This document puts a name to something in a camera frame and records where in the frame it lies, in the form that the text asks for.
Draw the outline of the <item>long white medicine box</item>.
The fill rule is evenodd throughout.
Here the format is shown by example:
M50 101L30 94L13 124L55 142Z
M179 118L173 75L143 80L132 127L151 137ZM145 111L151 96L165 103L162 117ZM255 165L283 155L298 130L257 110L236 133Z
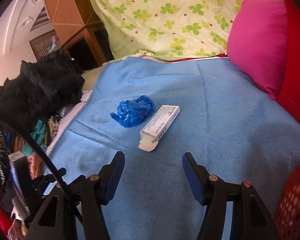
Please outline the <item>long white medicine box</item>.
M140 131L139 149L153 151L179 113L179 106L162 105Z

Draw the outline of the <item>blue plastic bag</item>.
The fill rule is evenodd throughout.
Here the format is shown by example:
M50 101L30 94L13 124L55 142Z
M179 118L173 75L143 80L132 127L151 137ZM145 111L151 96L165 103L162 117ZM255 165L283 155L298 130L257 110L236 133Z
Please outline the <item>blue plastic bag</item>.
M122 100L117 107L117 113L111 113L110 116L121 126L131 128L141 124L153 111L153 100L142 95L134 100Z

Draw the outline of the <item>red plastic mesh basket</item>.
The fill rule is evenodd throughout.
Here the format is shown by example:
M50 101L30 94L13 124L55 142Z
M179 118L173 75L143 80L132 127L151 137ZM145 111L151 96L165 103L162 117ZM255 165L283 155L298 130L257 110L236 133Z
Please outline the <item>red plastic mesh basket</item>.
M300 165L283 188L275 224L281 239L300 239Z

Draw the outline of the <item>colourful clothes pile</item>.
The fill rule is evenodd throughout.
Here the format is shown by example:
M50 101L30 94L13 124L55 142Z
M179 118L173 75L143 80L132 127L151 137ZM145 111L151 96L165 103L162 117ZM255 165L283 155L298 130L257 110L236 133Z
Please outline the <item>colourful clothes pile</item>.
M60 122L61 117L58 115L52 116L49 120L38 120L30 133L30 136L46 154L48 154L49 146L57 139ZM20 151L27 157L32 179L42 174L43 161L22 137L6 132L5 139L11 152Z

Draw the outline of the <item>red Nilrich paper bag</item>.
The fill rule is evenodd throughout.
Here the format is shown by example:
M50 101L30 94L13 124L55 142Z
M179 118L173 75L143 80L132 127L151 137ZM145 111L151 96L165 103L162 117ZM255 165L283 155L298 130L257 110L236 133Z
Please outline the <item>red Nilrich paper bag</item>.
M300 10L284 0L288 18L288 53L277 102L300 123Z

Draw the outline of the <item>black plastic bag pile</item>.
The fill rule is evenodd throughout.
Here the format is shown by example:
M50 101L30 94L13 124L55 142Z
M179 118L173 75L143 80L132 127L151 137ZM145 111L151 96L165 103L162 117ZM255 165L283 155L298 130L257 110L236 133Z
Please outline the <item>black plastic bag pile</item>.
M36 63L22 61L20 74L0 86L0 109L10 113L29 132L38 120L46 120L82 97L84 78L62 50Z

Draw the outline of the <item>pink pillow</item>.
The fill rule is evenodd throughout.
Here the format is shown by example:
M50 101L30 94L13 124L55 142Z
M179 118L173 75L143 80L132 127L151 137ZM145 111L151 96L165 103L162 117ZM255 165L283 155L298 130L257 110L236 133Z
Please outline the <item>pink pillow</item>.
M243 0L227 41L227 55L276 100L286 69L288 20L284 1Z

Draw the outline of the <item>green clover quilt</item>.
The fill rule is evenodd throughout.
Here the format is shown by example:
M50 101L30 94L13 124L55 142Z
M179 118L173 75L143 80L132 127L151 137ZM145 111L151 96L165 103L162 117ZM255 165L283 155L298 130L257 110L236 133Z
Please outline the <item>green clover quilt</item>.
M90 0L115 59L143 54L163 60L226 53L243 0Z

